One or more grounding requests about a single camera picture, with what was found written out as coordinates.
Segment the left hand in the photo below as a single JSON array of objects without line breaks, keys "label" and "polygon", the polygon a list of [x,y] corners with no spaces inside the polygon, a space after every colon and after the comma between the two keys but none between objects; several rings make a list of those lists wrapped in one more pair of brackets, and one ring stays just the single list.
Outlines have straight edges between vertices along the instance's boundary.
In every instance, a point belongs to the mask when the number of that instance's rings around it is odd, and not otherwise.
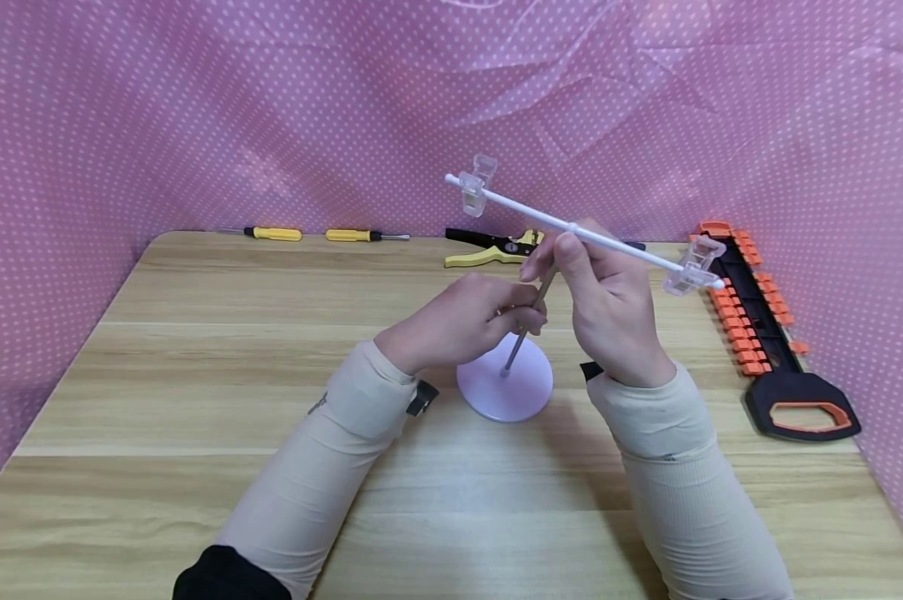
[{"label": "left hand", "polygon": [[541,333],[546,311],[531,305],[534,285],[469,272],[418,312],[375,336],[393,365],[409,375],[423,368],[462,365],[498,345],[509,331]]}]

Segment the orange and black saw handle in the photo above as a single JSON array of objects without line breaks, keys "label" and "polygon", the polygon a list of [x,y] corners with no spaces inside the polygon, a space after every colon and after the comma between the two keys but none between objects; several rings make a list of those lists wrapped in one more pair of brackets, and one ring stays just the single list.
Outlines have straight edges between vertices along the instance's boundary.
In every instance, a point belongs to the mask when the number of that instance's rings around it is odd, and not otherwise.
[{"label": "orange and black saw handle", "polygon": [[[761,433],[798,442],[833,442],[861,433],[861,423],[845,394],[810,372],[773,371],[759,375],[746,392],[746,406]],[[776,407],[819,408],[835,424],[803,428],[775,423]]]}]

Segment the forearm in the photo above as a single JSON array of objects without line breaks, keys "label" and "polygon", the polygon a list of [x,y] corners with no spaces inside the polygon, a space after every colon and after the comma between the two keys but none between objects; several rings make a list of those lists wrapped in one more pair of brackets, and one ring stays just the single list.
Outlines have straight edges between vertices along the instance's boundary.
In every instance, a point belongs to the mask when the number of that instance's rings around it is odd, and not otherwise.
[{"label": "forearm", "polygon": [[718,448],[684,367],[656,389],[605,375],[588,387],[621,449],[641,535],[671,598],[793,598],[774,539]]},{"label": "forearm", "polygon": [[362,342],[245,492],[217,543],[304,600],[378,456],[401,434],[416,381]]}]

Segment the pliers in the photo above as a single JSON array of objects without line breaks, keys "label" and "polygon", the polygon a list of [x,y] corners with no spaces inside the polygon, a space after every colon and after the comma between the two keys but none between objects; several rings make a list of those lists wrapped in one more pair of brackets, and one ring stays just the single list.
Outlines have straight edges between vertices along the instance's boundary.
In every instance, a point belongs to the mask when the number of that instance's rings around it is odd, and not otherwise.
[{"label": "pliers", "polygon": [[520,238],[497,237],[487,233],[469,232],[468,229],[445,229],[445,238],[481,246],[485,250],[472,254],[458,254],[445,258],[445,268],[449,267],[475,267],[493,260],[502,263],[525,262],[528,255],[535,250],[535,246],[545,236],[543,232],[528,229]]}]

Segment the finger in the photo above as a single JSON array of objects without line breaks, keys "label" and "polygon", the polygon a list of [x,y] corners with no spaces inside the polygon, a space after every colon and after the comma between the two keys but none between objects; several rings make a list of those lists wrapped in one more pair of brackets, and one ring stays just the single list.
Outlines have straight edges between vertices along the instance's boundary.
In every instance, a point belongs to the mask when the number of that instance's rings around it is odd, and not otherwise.
[{"label": "finger", "polygon": [[[590,232],[605,235],[608,238],[616,240],[620,239],[616,235],[608,232],[608,229],[598,225],[598,221],[591,217],[585,217],[582,220],[576,221],[576,225],[580,228],[589,229]],[[591,260],[595,263],[593,271],[595,271],[595,274],[599,279],[614,277],[616,274],[623,272],[644,273],[646,270],[645,263],[643,263],[640,258],[635,258],[631,254],[611,250],[608,246],[593,244],[593,242],[586,242],[584,240],[582,240],[582,242],[585,244],[585,249],[588,251],[589,257],[591,257]]]},{"label": "finger", "polygon": [[513,283],[506,279],[490,278],[492,282],[491,297],[495,308],[512,308],[512,306],[531,306],[538,298],[538,288],[527,283]]},{"label": "finger", "polygon": [[555,241],[555,263],[571,289],[576,302],[597,293],[604,294],[595,271],[591,269],[591,257],[574,233],[562,233]]},{"label": "finger", "polygon": [[517,274],[523,282],[534,282],[535,279],[544,276],[547,272],[554,260],[552,249],[555,246],[555,238],[558,238],[558,233],[546,233],[545,239],[541,240],[526,261],[521,264],[521,269],[517,271]]},{"label": "finger", "polygon": [[541,333],[541,327],[545,326],[548,320],[537,310],[520,306],[503,312],[488,322],[485,334],[488,336],[489,343],[498,343],[509,331],[516,331],[521,328],[528,328],[528,332],[533,335]]},{"label": "finger", "polygon": [[[547,322],[548,322],[548,308],[547,308],[547,306],[545,305],[544,302],[542,302],[542,303],[541,303],[541,306],[539,306],[538,312],[540,312],[541,315],[542,315],[543,317],[545,317],[545,323],[547,323]],[[521,333],[521,328],[522,328],[522,327],[523,327],[523,326],[522,326],[522,324],[521,324],[520,322],[516,322],[515,326],[512,328],[512,333],[514,333],[515,335]],[[532,335],[541,335],[541,329],[540,329],[540,328],[538,328],[538,329],[528,329],[528,333],[530,333],[530,334],[532,334]]]}]

